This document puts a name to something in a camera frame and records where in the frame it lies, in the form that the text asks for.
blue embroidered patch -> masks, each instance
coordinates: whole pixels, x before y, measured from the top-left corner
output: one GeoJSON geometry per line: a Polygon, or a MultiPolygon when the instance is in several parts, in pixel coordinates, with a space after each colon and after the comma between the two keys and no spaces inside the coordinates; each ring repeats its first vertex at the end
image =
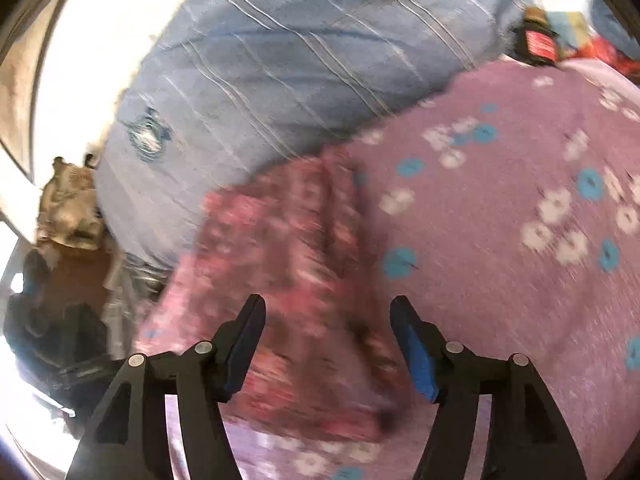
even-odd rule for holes
{"type": "Polygon", "coordinates": [[[145,162],[157,160],[171,140],[171,128],[164,124],[158,112],[148,107],[146,113],[133,123],[123,123],[129,131],[129,140],[145,162]]]}
{"type": "Polygon", "coordinates": [[[474,140],[479,144],[489,144],[494,142],[498,136],[498,130],[496,130],[490,124],[478,124],[474,130],[474,140]]]}
{"type": "Polygon", "coordinates": [[[359,467],[341,467],[332,476],[332,480],[360,480],[362,469],[359,467]]]}
{"type": "Polygon", "coordinates": [[[600,254],[598,256],[598,263],[600,268],[605,272],[611,272],[616,269],[620,262],[620,250],[618,246],[611,240],[603,240],[600,245],[600,254]]]}
{"type": "Polygon", "coordinates": [[[626,347],[625,366],[627,370],[640,369],[640,337],[636,336],[626,347]]]}
{"type": "Polygon", "coordinates": [[[411,273],[411,269],[415,268],[415,263],[415,253],[406,247],[399,247],[385,254],[383,270],[388,279],[399,280],[406,278],[411,273]]]}
{"type": "Polygon", "coordinates": [[[406,158],[396,166],[396,171],[398,175],[408,178],[420,173],[423,167],[424,163],[419,158],[406,158]]]}
{"type": "Polygon", "coordinates": [[[593,168],[585,168],[578,173],[575,185],[580,196],[586,200],[597,202],[602,198],[604,183],[602,177],[593,168]]]}

purple blanket with flower print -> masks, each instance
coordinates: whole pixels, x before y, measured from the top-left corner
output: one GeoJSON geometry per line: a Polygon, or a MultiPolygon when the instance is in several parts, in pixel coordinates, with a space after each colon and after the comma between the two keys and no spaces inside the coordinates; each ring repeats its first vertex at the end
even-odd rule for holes
{"type": "MultiPolygon", "coordinates": [[[[496,62],[347,149],[379,300],[407,295],[477,354],[528,355],[588,478],[604,480],[640,428],[636,107],[571,70],[496,62]]],[[[228,433],[250,480],[407,480],[436,412],[416,397],[378,444],[228,433]]],[[[480,476],[489,403],[467,479],[480,476]]]]}

red label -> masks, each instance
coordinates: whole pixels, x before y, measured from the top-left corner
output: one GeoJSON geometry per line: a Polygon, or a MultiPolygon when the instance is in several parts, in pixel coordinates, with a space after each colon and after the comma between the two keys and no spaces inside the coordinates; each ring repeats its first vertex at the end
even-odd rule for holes
{"type": "Polygon", "coordinates": [[[535,30],[527,30],[526,33],[530,53],[534,56],[546,57],[553,62],[558,60],[554,40],[535,30]]]}

